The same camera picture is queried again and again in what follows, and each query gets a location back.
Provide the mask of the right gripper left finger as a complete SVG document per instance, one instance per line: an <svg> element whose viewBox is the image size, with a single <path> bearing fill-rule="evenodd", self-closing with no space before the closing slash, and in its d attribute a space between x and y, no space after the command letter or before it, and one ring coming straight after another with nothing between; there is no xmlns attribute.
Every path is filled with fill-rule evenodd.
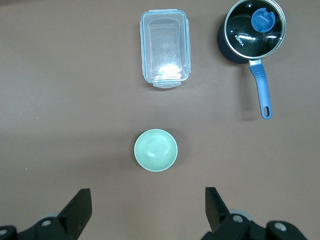
<svg viewBox="0 0 320 240"><path fill-rule="evenodd" d="M0 226L0 240L78 240L91 216L91 191L83 188L57 216L45 217L21 232L13 225Z"/></svg>

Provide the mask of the dark blue saucepan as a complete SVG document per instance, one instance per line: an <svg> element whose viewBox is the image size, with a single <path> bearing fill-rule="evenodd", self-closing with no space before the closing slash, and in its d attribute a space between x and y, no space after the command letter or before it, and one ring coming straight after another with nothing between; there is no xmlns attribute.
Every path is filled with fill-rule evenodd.
<svg viewBox="0 0 320 240"><path fill-rule="evenodd" d="M269 120L273 115L273 111L272 111L272 104L271 104L270 93L269 93L267 74L266 74L264 65L262 63L263 58L247 60L247 59L243 59L243 58L232 55L230 49L228 49L228 46L225 43L225 39L223 35L224 21L221 23L220 28L217 32L218 48L222 53L222 55L227 60L237 64L249 64L249 69L256 83L261 116L263 119Z"/></svg>

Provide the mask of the green bowl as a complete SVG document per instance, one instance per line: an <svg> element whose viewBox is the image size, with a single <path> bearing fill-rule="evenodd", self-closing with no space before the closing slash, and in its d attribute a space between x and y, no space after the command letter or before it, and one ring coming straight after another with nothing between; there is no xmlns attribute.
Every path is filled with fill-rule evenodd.
<svg viewBox="0 0 320 240"><path fill-rule="evenodd" d="M176 139L163 129L149 129L136 139L134 148L136 162L150 172L169 169L177 160L178 144Z"/></svg>

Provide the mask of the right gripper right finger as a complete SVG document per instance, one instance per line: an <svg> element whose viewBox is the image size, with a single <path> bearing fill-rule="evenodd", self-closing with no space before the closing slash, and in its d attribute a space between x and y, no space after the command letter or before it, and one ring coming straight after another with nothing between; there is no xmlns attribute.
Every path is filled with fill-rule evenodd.
<svg viewBox="0 0 320 240"><path fill-rule="evenodd" d="M308 240L289 222L272 220L262 227L242 213L231 213L215 187L205 188L205 213L211 231L201 240Z"/></svg>

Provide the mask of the glass pot lid blue knob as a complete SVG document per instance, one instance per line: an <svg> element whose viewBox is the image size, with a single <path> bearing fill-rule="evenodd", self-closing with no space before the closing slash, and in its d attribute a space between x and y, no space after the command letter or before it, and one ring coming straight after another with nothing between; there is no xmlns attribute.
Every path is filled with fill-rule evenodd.
<svg viewBox="0 0 320 240"><path fill-rule="evenodd" d="M233 56L262 59L281 45L287 28L285 14L274 0L239 0L227 13L222 32Z"/></svg>

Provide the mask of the clear plastic lidded container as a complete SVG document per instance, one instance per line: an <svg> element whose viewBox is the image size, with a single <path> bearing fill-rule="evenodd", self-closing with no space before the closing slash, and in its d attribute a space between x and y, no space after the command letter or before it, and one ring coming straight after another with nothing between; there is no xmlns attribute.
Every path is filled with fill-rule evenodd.
<svg viewBox="0 0 320 240"><path fill-rule="evenodd" d="M189 21L179 9L149 10L140 18L142 75L155 88L178 87L191 73Z"/></svg>

